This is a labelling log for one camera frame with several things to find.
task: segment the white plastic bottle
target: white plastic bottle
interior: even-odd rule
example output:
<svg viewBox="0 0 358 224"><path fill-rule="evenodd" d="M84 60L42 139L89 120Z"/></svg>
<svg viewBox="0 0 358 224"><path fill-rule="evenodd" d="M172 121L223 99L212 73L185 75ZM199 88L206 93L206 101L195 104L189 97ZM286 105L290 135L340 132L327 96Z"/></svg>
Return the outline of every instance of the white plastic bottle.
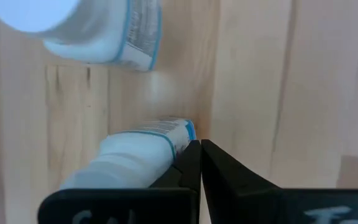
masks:
<svg viewBox="0 0 358 224"><path fill-rule="evenodd" d="M145 188L156 181L176 156L195 140L190 120L167 118L108 136L99 156L76 171L61 189Z"/></svg>
<svg viewBox="0 0 358 224"><path fill-rule="evenodd" d="M0 20L88 63L152 70L161 39L159 0L0 0Z"/></svg>

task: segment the wooden table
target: wooden table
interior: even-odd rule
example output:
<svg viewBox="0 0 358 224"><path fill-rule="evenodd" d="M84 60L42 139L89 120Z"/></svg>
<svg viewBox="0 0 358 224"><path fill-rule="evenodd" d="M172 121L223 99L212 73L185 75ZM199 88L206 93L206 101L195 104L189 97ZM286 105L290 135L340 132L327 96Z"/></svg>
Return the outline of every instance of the wooden table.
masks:
<svg viewBox="0 0 358 224"><path fill-rule="evenodd" d="M282 187L358 187L358 1L162 6L150 73L63 60L0 23L0 223L35 223L100 140L159 116Z"/></svg>

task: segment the black plastic part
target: black plastic part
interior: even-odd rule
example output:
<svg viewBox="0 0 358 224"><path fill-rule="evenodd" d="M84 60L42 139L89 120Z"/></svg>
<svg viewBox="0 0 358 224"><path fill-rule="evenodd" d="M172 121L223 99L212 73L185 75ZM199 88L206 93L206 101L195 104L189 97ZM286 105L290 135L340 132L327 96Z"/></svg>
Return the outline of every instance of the black plastic part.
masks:
<svg viewBox="0 0 358 224"><path fill-rule="evenodd" d="M281 189L211 141L201 145L212 224L358 224L358 190Z"/></svg>
<svg viewBox="0 0 358 224"><path fill-rule="evenodd" d="M201 145L193 141L147 189L61 190L39 208L39 224L197 224Z"/></svg>
<svg viewBox="0 0 358 224"><path fill-rule="evenodd" d="M212 224L275 223L281 189L202 140L203 182Z"/></svg>
<svg viewBox="0 0 358 224"><path fill-rule="evenodd" d="M54 193L39 223L197 224L201 171L212 224L358 223L358 190L281 189L209 140L192 141L147 189Z"/></svg>

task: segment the tube cap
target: tube cap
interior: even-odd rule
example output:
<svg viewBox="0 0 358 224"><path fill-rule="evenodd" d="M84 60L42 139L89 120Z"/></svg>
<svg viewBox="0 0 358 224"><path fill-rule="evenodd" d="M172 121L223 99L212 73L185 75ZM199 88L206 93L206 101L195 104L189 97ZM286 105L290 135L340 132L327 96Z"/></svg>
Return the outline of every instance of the tube cap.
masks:
<svg viewBox="0 0 358 224"><path fill-rule="evenodd" d="M82 1L0 0L0 20L22 32L45 32L67 20Z"/></svg>

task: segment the tube label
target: tube label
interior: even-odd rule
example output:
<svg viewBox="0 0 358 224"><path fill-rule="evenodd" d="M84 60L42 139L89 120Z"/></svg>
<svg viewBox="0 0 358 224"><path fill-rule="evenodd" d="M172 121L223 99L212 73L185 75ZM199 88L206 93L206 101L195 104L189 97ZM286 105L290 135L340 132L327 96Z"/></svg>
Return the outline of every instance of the tube label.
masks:
<svg viewBox="0 0 358 224"><path fill-rule="evenodd" d="M170 143L174 159L186 149L190 141L196 139L193 122L180 118L163 118L158 121L144 122L133 130L121 133L144 133L160 136Z"/></svg>
<svg viewBox="0 0 358 224"><path fill-rule="evenodd" d="M139 71L154 68L161 39L159 0L128 0L127 24L121 53L116 62Z"/></svg>

